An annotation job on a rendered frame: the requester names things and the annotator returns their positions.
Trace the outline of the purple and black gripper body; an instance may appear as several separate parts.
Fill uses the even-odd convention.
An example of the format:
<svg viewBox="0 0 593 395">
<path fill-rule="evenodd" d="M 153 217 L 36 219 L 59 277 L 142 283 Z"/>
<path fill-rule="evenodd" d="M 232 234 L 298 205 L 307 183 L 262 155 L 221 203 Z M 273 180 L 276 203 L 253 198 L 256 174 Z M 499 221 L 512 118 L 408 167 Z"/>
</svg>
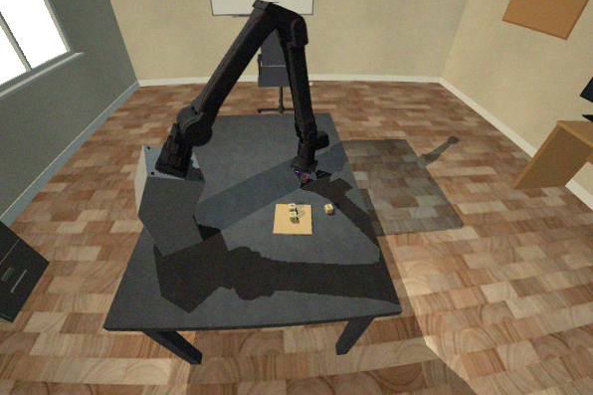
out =
<svg viewBox="0 0 593 395">
<path fill-rule="evenodd" d="M 297 156 L 298 156 L 298 160 L 297 160 Z M 303 157 L 299 154 L 297 154 L 297 156 L 295 156 L 291 167 L 295 168 L 295 171 L 298 172 L 302 172 L 302 173 L 306 173 L 306 174 L 310 174 L 312 171 L 315 171 L 315 167 L 317 166 L 318 161 L 315 160 L 313 162 L 313 164 L 311 164 L 311 157 L 312 154 L 306 157 Z"/>
</svg>

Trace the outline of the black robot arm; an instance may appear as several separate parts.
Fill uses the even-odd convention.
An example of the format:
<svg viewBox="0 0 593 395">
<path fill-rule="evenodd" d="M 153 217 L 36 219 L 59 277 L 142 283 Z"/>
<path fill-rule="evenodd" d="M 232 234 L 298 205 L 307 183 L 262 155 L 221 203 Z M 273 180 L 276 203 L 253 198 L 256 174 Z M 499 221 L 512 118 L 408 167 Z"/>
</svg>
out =
<svg viewBox="0 0 593 395">
<path fill-rule="evenodd" d="M 329 146 L 328 134 L 323 130 L 317 131 L 312 112 L 304 50 L 308 37 L 303 16 L 263 0 L 256 0 L 252 6 L 254 10 L 250 18 L 203 91 L 194 102 L 178 111 L 177 122 L 173 122 L 171 134 L 156 161 L 156 170 L 186 177 L 193 152 L 190 150 L 211 139 L 211 126 L 222 103 L 275 29 L 284 52 L 295 109 L 296 136 L 300 138 L 297 153 L 303 157 L 312 154 L 313 164 L 314 153 Z"/>
</svg>

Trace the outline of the tan square mat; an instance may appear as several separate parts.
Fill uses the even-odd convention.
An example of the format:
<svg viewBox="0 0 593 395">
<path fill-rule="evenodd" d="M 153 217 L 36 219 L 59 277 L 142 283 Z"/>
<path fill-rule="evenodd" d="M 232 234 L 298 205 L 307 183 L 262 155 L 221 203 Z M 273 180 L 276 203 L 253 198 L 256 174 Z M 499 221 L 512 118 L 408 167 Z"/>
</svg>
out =
<svg viewBox="0 0 593 395">
<path fill-rule="evenodd" d="M 296 221 L 290 221 L 289 204 L 276 204 L 274 234 L 312 235 L 311 206 L 296 205 Z"/>
</svg>

